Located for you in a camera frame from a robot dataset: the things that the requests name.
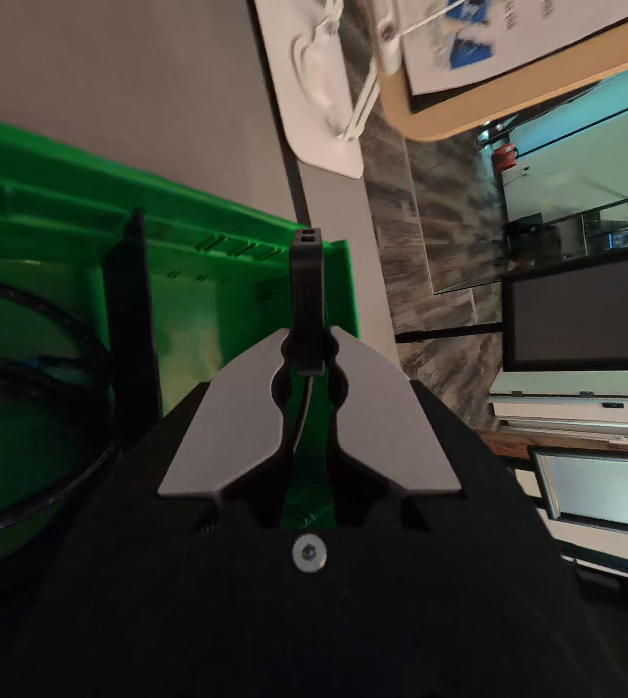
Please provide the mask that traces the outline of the instruction sheet on wooden board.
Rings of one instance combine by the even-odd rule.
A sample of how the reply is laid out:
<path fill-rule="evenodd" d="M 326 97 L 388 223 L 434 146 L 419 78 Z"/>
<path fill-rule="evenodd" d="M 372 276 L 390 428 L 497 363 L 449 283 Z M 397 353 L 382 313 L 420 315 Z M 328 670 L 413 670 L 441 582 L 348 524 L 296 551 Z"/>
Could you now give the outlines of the instruction sheet on wooden board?
<path fill-rule="evenodd" d="M 434 142 L 628 71 L 628 1 L 369 1 L 388 123 Z"/>

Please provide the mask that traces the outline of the black shelving unit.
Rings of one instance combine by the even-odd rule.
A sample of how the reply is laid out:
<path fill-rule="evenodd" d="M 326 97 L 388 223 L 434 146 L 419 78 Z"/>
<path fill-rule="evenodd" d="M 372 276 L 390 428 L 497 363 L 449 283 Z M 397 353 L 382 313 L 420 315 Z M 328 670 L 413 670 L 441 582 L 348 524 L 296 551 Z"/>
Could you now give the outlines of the black shelving unit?
<path fill-rule="evenodd" d="M 628 197 L 550 221 L 538 213 L 507 222 L 501 249 L 516 268 L 628 249 Z"/>

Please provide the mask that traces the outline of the red floor object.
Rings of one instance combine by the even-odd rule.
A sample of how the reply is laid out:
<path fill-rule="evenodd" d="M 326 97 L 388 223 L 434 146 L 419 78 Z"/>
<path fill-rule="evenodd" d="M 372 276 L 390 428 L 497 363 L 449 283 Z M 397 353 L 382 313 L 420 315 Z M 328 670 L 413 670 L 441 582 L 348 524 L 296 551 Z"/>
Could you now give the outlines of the red floor object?
<path fill-rule="evenodd" d="M 515 143 L 505 143 L 496 147 L 491 154 L 494 173 L 502 173 L 517 166 L 519 149 Z"/>

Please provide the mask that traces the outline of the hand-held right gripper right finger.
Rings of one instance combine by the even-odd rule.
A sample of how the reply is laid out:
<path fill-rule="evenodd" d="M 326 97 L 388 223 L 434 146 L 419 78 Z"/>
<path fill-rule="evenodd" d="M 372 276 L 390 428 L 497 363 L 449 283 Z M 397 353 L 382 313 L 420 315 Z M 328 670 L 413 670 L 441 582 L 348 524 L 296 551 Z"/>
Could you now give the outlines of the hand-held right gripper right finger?
<path fill-rule="evenodd" d="M 341 327 L 330 332 L 347 385 L 336 411 L 343 454 L 406 493 L 458 493 L 460 481 L 406 375 Z"/>

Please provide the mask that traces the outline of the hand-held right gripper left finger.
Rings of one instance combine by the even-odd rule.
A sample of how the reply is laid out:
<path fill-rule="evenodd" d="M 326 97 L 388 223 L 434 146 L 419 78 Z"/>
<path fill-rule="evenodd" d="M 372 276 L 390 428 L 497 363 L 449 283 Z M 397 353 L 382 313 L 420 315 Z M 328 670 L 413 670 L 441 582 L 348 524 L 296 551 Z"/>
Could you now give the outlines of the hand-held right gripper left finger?
<path fill-rule="evenodd" d="M 218 498 L 289 434 L 290 331 L 275 331 L 212 379 L 160 483 L 165 498 Z"/>

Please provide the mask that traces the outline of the wooden beam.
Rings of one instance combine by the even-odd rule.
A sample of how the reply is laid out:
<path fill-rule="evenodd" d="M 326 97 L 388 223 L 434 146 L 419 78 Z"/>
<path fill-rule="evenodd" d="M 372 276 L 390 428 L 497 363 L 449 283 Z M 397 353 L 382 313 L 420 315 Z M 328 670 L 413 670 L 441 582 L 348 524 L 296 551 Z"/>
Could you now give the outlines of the wooden beam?
<path fill-rule="evenodd" d="M 548 430 L 480 429 L 479 438 L 499 457 L 530 459 L 529 449 L 580 449 L 628 453 L 628 436 Z"/>

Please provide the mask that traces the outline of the dark grey usb hub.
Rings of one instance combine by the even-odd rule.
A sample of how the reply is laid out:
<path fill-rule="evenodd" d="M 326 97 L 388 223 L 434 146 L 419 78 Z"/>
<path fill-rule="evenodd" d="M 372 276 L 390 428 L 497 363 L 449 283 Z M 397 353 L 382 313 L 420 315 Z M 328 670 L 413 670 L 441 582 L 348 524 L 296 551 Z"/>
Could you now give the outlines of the dark grey usb hub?
<path fill-rule="evenodd" d="M 325 324 L 324 247 L 318 228 L 297 230 L 289 248 L 293 361 L 298 376 L 323 376 L 331 358 Z"/>

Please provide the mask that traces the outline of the green plastic bin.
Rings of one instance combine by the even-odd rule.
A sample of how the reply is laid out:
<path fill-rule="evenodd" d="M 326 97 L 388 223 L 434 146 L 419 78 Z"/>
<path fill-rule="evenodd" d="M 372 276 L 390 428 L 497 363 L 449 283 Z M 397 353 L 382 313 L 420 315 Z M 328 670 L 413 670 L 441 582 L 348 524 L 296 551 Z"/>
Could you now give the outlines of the green plastic bin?
<path fill-rule="evenodd" d="M 50 558 L 63 519 L 201 383 L 292 325 L 296 222 L 0 122 L 0 282 L 76 316 L 111 354 L 116 458 L 67 500 L 0 531 L 0 568 Z M 56 323 L 0 299 L 0 355 L 84 355 Z M 0 510 L 103 446 L 57 403 L 0 391 Z"/>

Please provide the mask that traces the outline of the black sign stand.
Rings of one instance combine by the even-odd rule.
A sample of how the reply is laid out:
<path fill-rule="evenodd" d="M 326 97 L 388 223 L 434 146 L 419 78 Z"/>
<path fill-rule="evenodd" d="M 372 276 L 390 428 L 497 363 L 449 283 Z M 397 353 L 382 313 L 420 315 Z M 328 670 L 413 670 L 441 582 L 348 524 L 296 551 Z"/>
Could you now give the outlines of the black sign stand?
<path fill-rule="evenodd" d="M 628 452 L 528 447 L 552 521 L 628 535 Z"/>
<path fill-rule="evenodd" d="M 501 280 L 505 372 L 628 371 L 628 248 Z"/>

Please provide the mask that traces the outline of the white stand base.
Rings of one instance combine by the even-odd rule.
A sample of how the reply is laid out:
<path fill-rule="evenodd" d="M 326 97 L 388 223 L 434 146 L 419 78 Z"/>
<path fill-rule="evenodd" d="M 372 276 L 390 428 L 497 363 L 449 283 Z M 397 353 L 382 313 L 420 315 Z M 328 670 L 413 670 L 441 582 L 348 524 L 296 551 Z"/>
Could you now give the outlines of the white stand base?
<path fill-rule="evenodd" d="M 338 34 L 343 1 L 255 1 L 284 135 L 302 163 L 361 179 Z"/>

